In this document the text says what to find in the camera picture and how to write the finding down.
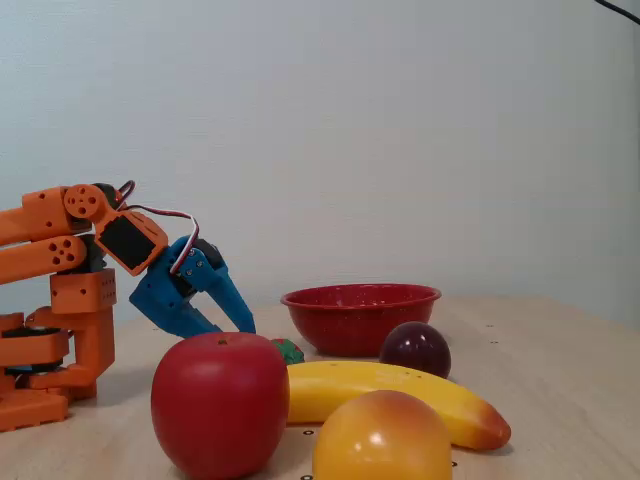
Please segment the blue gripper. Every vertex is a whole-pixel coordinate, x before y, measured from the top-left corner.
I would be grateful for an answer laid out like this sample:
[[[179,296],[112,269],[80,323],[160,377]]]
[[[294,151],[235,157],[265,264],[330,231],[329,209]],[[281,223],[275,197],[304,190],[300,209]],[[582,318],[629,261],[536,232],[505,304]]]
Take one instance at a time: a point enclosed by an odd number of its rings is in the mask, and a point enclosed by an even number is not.
[[[177,272],[171,272],[188,240],[178,238],[152,262],[130,294],[131,304],[156,327],[180,338],[220,333],[221,328],[191,303],[197,294],[206,293],[240,332],[255,333],[253,314],[215,245],[196,239]]]

